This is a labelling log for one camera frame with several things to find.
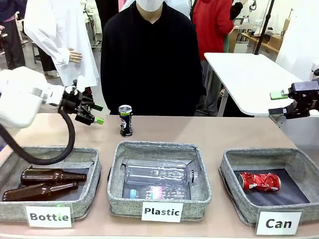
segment shirt collar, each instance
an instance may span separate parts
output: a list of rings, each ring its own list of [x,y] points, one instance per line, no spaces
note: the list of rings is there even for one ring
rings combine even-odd
[[[160,24],[160,23],[163,21],[165,15],[166,15],[167,4],[166,4],[165,1],[163,1],[163,9],[162,9],[162,12],[161,12],[161,15],[160,15],[159,19],[158,19],[155,23],[151,24],[149,21],[145,20],[145,19],[140,15],[140,12],[138,11],[138,8],[137,8],[136,4],[137,4],[136,1],[135,1],[134,3],[132,3],[131,8],[132,8],[132,10],[133,10],[133,16],[134,16],[134,18],[137,19],[141,24],[158,25],[158,24]]]

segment black hose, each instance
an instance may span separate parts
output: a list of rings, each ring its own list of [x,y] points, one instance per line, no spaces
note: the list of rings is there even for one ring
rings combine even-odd
[[[61,162],[71,153],[74,147],[75,129],[70,116],[62,108],[60,108],[59,113],[62,115],[63,119],[65,120],[68,126],[69,142],[66,148],[63,150],[63,152],[57,157],[50,158],[50,159],[41,159],[41,158],[35,158],[32,155],[28,154],[27,152],[24,151],[23,148],[21,148],[17,144],[17,142],[12,138],[12,136],[8,133],[8,131],[5,129],[5,127],[2,124],[0,124],[0,136],[4,139],[4,141],[12,148],[12,150],[19,157],[23,158],[28,163],[36,164],[36,165],[51,165],[54,163]]]

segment gray fabric basket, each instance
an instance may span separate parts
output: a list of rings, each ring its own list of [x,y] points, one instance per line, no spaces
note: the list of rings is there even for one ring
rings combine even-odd
[[[248,199],[234,173],[276,169],[285,169],[309,203],[257,206]],[[224,152],[219,170],[236,212],[246,225],[256,225],[260,210],[303,210],[302,222],[319,220],[319,168],[302,151],[289,148],[229,149]]]
[[[203,218],[212,193],[198,147],[192,144],[142,141],[124,141],[117,146],[108,184],[112,215],[137,218],[142,216],[144,200],[122,198],[125,172],[123,162],[128,159],[184,162],[188,169],[197,170],[198,179],[190,185],[191,200],[174,200],[174,202],[184,203],[182,221],[199,221]],[[166,200],[149,201],[167,202]]]
[[[58,156],[65,146],[24,147],[24,150],[39,158],[52,158]],[[74,148],[71,154],[63,161],[48,165],[32,165],[12,153],[0,166],[0,196],[5,191],[18,188],[23,170],[34,166],[35,168],[61,168],[85,169],[88,168],[87,180],[77,200],[73,201],[46,201],[46,202],[2,202],[0,201],[0,221],[27,221],[25,206],[57,206],[72,205],[73,218],[81,219],[87,215],[93,202],[101,174],[99,151],[92,148]]]

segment cardboard box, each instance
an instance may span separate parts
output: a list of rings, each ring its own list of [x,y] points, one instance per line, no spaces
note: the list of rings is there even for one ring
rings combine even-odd
[[[289,24],[290,24],[290,19],[291,18],[286,18],[283,31],[287,31]]]
[[[284,40],[280,35],[272,35],[268,44],[276,48],[277,50],[280,50],[283,41]]]

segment person in red jacket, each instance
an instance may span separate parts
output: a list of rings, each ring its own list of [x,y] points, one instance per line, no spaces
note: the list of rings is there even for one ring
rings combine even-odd
[[[210,116],[217,116],[217,102],[221,83],[204,57],[205,52],[224,52],[225,37],[234,28],[234,15],[238,15],[247,0],[234,6],[233,0],[197,0],[193,13],[196,27],[203,80],[207,90],[207,106],[201,109]]]

